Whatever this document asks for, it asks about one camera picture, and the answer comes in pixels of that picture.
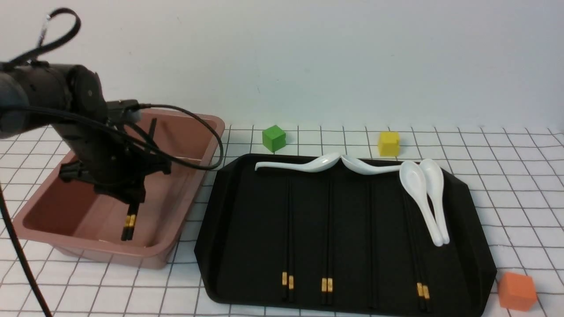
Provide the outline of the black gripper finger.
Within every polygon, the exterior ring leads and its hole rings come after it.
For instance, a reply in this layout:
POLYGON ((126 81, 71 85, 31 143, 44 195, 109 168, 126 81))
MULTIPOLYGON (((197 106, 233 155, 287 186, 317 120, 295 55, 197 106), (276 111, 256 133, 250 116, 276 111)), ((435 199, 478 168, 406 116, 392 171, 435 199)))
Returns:
POLYGON ((144 203, 145 198, 145 185, 125 185, 119 188, 119 200, 123 203, 144 203))

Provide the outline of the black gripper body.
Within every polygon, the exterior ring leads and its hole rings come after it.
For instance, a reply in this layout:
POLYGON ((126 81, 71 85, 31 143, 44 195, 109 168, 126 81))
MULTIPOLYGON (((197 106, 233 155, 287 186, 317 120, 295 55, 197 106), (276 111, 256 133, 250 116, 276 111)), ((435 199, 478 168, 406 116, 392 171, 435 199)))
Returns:
POLYGON ((122 186, 144 185, 145 177, 158 172, 170 174, 171 160, 140 147, 126 133, 128 126, 150 147, 157 146, 153 140, 156 120, 145 132, 137 125, 140 118, 139 102, 121 100, 107 102, 96 117, 75 114, 60 119, 59 135, 76 160, 61 165, 59 178, 93 185, 96 193, 119 196, 122 186))

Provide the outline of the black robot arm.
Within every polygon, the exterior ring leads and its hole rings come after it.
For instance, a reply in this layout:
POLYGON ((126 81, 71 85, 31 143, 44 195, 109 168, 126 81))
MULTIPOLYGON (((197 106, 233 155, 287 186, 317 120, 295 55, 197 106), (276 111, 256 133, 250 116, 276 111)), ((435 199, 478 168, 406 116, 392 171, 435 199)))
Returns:
POLYGON ((105 101, 99 76, 84 66, 1 67, 1 138, 51 125, 76 156, 60 167, 63 182, 88 183, 123 203, 143 203, 145 177, 170 174, 171 161, 119 135, 128 126, 155 146, 153 129, 143 132, 140 120, 136 100, 105 101))

